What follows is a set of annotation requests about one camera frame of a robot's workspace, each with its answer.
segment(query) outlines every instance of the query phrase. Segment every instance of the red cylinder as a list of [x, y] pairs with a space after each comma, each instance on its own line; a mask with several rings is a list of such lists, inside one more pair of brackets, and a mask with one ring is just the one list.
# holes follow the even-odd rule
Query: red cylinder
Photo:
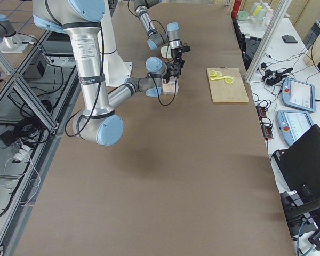
[[235, 0], [233, 10], [231, 11], [231, 17], [234, 18], [237, 16], [238, 10], [241, 6], [242, 0]]

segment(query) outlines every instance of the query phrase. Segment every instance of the table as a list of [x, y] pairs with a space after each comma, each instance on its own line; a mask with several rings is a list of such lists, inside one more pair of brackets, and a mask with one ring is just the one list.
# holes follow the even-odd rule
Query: table
[[[241, 31], [243, 33], [250, 34], [251, 36], [259, 37], [259, 38], [261, 38], [263, 36], [265, 29], [266, 29], [266, 27], [255, 25], [249, 21], [239, 22], [239, 25], [240, 25]], [[298, 43], [297, 44], [285, 44], [283, 42], [283, 40], [281, 39], [281, 36], [283, 36], [283, 35], [294, 36], [295, 39], [298, 41]], [[271, 63], [276, 62], [272, 58], [279, 60], [279, 61], [282, 61], [282, 60], [289, 58], [290, 56], [304, 52], [305, 49], [306, 49], [305, 45], [303, 44], [301, 38], [299, 37], [298, 33], [294, 29], [294, 27], [291, 24], [291, 22], [289, 21], [289, 19], [283, 18], [280, 25], [279, 25], [277, 32], [275, 33], [275, 35], [272, 38], [270, 46], [266, 52], [267, 56], [265, 56], [263, 58], [263, 62], [271, 62]], [[269, 67], [269, 69], [271, 69], [271, 70], [280, 69], [280, 68], [286, 69], [286, 68], [290, 68], [293, 66], [294, 70], [292, 72], [293, 73], [297, 72], [296, 74], [294, 74], [295, 79], [305, 82], [309, 76], [317, 73], [317, 69], [314, 66], [310, 66], [310, 67], [306, 68], [307, 65], [304, 63], [303, 57], [304, 57], [304, 55], [301, 56], [300, 58], [295, 58], [291, 61], [285, 61], [282, 63], [273, 64]], [[274, 96], [271, 95], [268, 91], [264, 90], [264, 88], [263, 88], [264, 83], [257, 83], [257, 81], [260, 81], [260, 80], [261, 80], [261, 75], [259, 74], [259, 72], [256, 72], [255, 77], [253, 78], [253, 83], [250, 83], [252, 92], [256, 93], [260, 99], [273, 100]], [[310, 77], [308, 79], [308, 82], [315, 85], [316, 99], [320, 99], [320, 73]], [[278, 110], [293, 109], [293, 108], [290, 108], [290, 107], [283, 105], [281, 95], [278, 97], [278, 100], [275, 103], [273, 104], [272, 107], [269, 108], [269, 111], [267, 112], [267, 116], [272, 121], [274, 119], [274, 114], [276, 114], [276, 112]], [[320, 126], [320, 102], [316, 103], [316, 111], [314, 113], [311, 113], [311, 117], [313, 119], [313, 122]], [[279, 130], [279, 128], [277, 126], [277, 122], [274, 123], [273, 136], [274, 136], [274, 139], [269, 140], [269, 144], [268, 144], [268, 153], [270, 155], [277, 149], [288, 148], [288, 145], [285, 143], [285, 141], [283, 140], [283, 137], [281, 136], [281, 131]], [[271, 165], [272, 165], [272, 168], [273, 168], [273, 171], [275, 174], [277, 187], [278, 187], [280, 193], [285, 192], [285, 191], [289, 191], [289, 188], [288, 188], [286, 182], [284, 181], [284, 178], [283, 178], [275, 160], [271, 161]], [[307, 238], [311, 234], [312, 233], [306, 233], [306, 235], [302, 236], [302, 238], [300, 240], [299, 247], [302, 249], [303, 252], [306, 252], [311, 247], [311, 244], [307, 241]], [[313, 250], [313, 251], [311, 251], [311, 253], [309, 255], [319, 256], [320, 251]]]
[[[125, 131], [113, 147], [64, 137], [15, 255], [293, 255], [253, 102], [211, 101], [208, 67], [245, 73], [228, 8], [149, 13], [177, 21], [191, 46], [178, 96], [162, 107], [138, 93], [119, 106]], [[113, 26], [119, 54], [144, 77], [160, 52], [126, 2]]]

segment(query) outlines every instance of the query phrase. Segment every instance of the white desk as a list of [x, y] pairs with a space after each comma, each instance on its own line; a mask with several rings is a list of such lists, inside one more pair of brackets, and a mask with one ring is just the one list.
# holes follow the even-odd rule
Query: white desk
[[[239, 22], [239, 26], [241, 27], [241, 32], [245, 34], [250, 34], [251, 36], [254, 37], [259, 37], [262, 38], [265, 32], [266, 27], [262, 26], [256, 26], [254, 23], [251, 23], [249, 21], [246, 22]], [[283, 35], [292, 35], [295, 37], [295, 39], [298, 41], [296, 44], [286, 44], [283, 42], [281, 36]], [[270, 46], [266, 52], [267, 55], [271, 56], [272, 58], [282, 61], [286, 60], [290, 56], [293, 56], [295, 54], [300, 54], [302, 51], [304, 51], [305, 45], [303, 44], [301, 38], [299, 37], [298, 33], [294, 29], [293, 25], [290, 23], [288, 18], [283, 18], [281, 21], [281, 24], [275, 33], [274, 37], [272, 38], [272, 41], [270, 43]], [[277, 64], [270, 65], [268, 69], [270, 70], [276, 70], [276, 69], [286, 69], [292, 67], [295, 62], [297, 63], [294, 65], [294, 70], [292, 71], [293, 73], [299, 70], [302, 70], [307, 67], [307, 65], [303, 61], [304, 55], [302, 55], [299, 60], [298, 58], [295, 58], [291, 61], [286, 61], [286, 62], [280, 62]], [[269, 58], [269, 57], [264, 57], [263, 62], [265, 63], [275, 63], [276, 61]], [[306, 79], [310, 76], [317, 73], [317, 69], [314, 66], [308, 67], [305, 70], [298, 72], [295, 75], [295, 79], [299, 81], [305, 82]], [[268, 91], [266, 91], [263, 86], [264, 82], [261, 83], [256, 83], [257, 81], [262, 80], [262, 75], [259, 72], [256, 72], [252, 83], [250, 83], [251, 89], [253, 93], [256, 93], [260, 99], [270, 99], [274, 100], [275, 96], [270, 94]], [[320, 99], [320, 73], [316, 74], [308, 79], [308, 82], [311, 84], [315, 85], [315, 92], [316, 92], [316, 99]], [[273, 88], [271, 86], [266, 86], [267, 89], [272, 90]], [[275, 89], [275, 94], [279, 92], [279, 87], [276, 87]], [[257, 100], [257, 96], [253, 95], [254, 101]], [[276, 112], [281, 109], [293, 109], [290, 107], [287, 107], [283, 105], [282, 103], [282, 98], [281, 94], [278, 96], [277, 100], [277, 105], [274, 102], [268, 112], [267, 116], [271, 119], [271, 121], [274, 120], [274, 114], [276, 115]], [[311, 114], [311, 117], [313, 119], [313, 122], [315, 124], [318, 124], [320, 127], [320, 102], [316, 103], [316, 111]], [[271, 155], [275, 150], [277, 149], [285, 149], [288, 148], [288, 145], [285, 143], [283, 140], [283, 137], [281, 135], [281, 132], [278, 128], [277, 125], [277, 118], [275, 116], [275, 121], [273, 123], [274, 129], [273, 129], [273, 136], [274, 138], [268, 141], [268, 154]], [[271, 165], [273, 167], [273, 172], [275, 174], [276, 178], [276, 184], [277, 187], [280, 191], [280, 193], [284, 191], [289, 191], [288, 186], [286, 182], [283, 179], [283, 176], [275, 162], [275, 160], [272, 159]], [[305, 253], [310, 247], [311, 244], [308, 242], [307, 238], [312, 234], [312, 233], [306, 233], [300, 238], [299, 241], [299, 247]], [[320, 256], [320, 251], [312, 250], [309, 253], [310, 256]]]

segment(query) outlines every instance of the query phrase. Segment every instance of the computer monitor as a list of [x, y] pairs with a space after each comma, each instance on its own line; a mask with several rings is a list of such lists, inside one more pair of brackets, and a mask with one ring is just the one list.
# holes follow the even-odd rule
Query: computer monitor
[[[279, 168], [287, 185], [304, 203], [320, 197], [320, 128], [313, 125], [281, 155]], [[320, 230], [320, 209], [310, 212]]]

